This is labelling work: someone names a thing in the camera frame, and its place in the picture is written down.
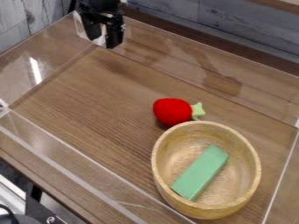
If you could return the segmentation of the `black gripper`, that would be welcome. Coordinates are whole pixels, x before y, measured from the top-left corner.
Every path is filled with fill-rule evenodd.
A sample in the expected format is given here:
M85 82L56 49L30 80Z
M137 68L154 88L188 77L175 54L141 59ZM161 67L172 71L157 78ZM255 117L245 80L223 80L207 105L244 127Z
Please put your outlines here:
M120 4L120 0L78 0L76 5L76 12L80 14L89 40L97 39L101 35L98 19L94 15L114 15L106 22L106 49L113 49L122 43L125 23Z

